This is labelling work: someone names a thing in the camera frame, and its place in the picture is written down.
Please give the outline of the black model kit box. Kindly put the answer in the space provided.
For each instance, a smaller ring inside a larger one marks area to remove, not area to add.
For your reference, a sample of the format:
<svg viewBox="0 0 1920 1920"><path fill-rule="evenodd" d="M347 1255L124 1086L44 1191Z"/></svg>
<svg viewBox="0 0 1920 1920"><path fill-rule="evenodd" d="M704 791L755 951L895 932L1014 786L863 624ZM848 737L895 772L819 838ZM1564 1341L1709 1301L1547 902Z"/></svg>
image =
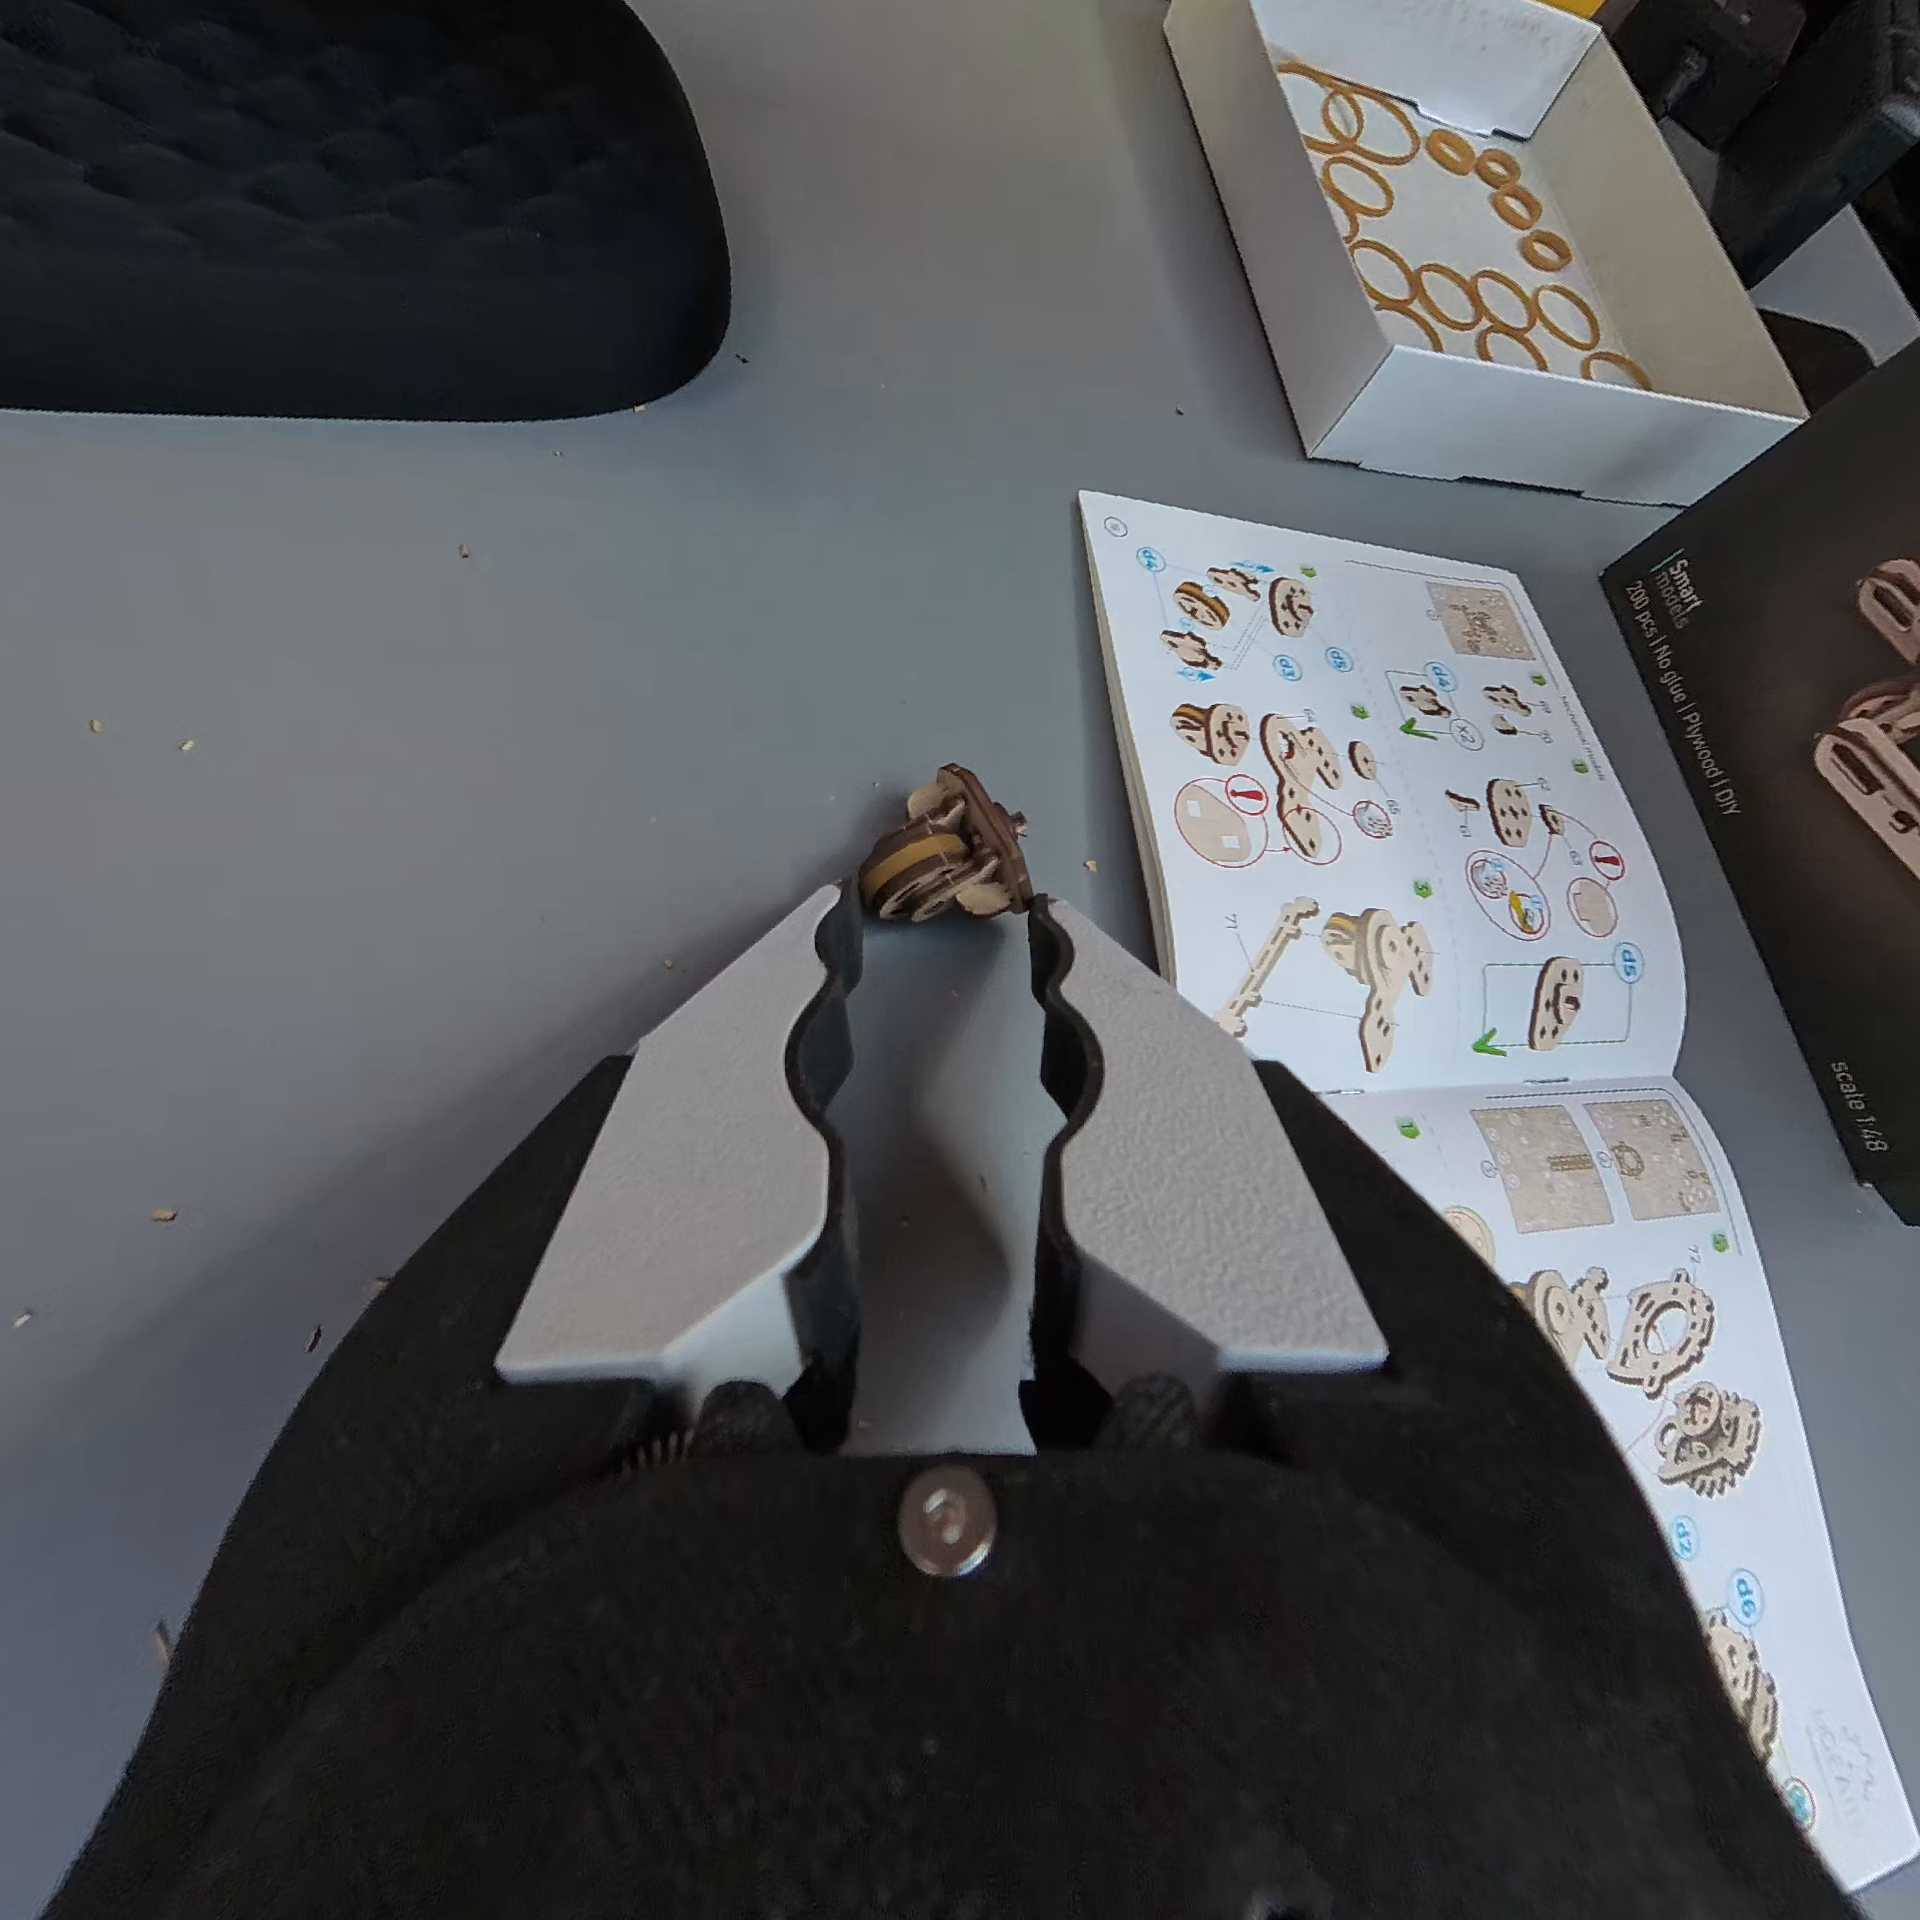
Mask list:
<svg viewBox="0 0 1920 1920"><path fill-rule="evenodd" d="M1917 344L1600 575L1861 1183L1917 1217Z"/></svg>

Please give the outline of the open instruction booklet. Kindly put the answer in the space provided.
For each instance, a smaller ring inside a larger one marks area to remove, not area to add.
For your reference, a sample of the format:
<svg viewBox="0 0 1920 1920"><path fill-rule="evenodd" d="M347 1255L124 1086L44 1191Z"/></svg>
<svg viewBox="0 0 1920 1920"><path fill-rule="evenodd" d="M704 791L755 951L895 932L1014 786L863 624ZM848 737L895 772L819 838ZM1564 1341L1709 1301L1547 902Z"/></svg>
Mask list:
<svg viewBox="0 0 1920 1920"><path fill-rule="evenodd" d="M1688 977L1520 580L1083 490L1164 973L1494 1268L1595 1402L1796 1826L1846 1889L1915 1820L1845 1616Z"/></svg>

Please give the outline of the dark chair base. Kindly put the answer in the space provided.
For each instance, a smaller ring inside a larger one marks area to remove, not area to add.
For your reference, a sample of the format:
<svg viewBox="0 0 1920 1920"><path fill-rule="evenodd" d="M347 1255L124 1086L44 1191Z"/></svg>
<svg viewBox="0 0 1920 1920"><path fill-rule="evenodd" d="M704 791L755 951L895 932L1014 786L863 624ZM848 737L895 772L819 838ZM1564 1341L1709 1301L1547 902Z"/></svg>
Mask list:
<svg viewBox="0 0 1920 1920"><path fill-rule="evenodd" d="M1912 344L1917 5L1637 2L1600 21L1808 408Z"/></svg>

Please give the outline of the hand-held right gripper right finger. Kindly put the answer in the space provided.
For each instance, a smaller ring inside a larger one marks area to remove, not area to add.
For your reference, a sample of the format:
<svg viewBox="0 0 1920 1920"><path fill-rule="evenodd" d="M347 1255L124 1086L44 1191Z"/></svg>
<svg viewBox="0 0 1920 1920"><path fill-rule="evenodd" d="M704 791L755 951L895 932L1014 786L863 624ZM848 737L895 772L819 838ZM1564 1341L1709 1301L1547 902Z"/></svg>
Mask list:
<svg viewBox="0 0 1920 1920"><path fill-rule="evenodd" d="M1244 1047L1056 896L1025 914L1040 1081L1037 1448L1165 1378L1201 1423L1241 1378L1369 1375L1388 1341Z"/></svg>

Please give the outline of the white cardboard box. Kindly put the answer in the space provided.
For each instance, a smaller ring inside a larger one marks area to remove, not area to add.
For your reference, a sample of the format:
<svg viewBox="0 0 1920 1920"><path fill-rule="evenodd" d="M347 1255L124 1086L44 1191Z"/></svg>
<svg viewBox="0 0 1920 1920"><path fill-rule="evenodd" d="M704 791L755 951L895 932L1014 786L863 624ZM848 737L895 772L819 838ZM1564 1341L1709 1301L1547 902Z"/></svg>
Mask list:
<svg viewBox="0 0 1920 1920"><path fill-rule="evenodd" d="M1179 2L1164 31L1307 454L1685 508L1808 417L1588 18L1526 2ZM1281 53L1521 142L1655 388L1392 344L1287 106Z"/></svg>

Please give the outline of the black chair seat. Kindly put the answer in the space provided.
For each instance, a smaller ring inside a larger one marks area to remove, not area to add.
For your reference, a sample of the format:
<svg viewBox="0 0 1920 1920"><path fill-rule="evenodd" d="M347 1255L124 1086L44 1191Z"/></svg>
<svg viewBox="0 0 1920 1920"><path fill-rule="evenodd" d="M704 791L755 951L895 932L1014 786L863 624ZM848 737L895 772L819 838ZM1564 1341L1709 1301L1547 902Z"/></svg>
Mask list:
<svg viewBox="0 0 1920 1920"><path fill-rule="evenodd" d="M7 408L603 415L729 317L704 142L631 5L1 5Z"/></svg>

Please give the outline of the small wooden gear assembly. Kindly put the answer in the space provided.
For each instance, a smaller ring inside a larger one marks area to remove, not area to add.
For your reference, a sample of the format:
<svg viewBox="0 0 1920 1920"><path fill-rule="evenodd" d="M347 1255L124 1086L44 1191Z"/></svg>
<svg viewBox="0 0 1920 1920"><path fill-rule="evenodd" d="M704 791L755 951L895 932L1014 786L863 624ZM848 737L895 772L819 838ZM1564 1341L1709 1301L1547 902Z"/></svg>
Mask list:
<svg viewBox="0 0 1920 1920"><path fill-rule="evenodd" d="M857 890L883 921L925 924L956 906L974 918L1021 914L1035 901L1024 834L1021 812L948 761L907 794L903 825L872 842Z"/></svg>

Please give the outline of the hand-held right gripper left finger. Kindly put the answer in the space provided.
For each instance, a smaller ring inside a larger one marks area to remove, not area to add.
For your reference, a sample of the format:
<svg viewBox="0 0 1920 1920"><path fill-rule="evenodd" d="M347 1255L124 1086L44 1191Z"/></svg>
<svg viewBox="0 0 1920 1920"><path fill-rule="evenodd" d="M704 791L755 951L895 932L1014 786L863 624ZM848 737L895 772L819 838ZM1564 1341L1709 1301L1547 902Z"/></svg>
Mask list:
<svg viewBox="0 0 1920 1920"><path fill-rule="evenodd" d="M686 1415L756 1383L801 1444L843 1446L857 1217L830 1105L860 972L857 889L839 880L636 1042L496 1351L504 1383L639 1381Z"/></svg>

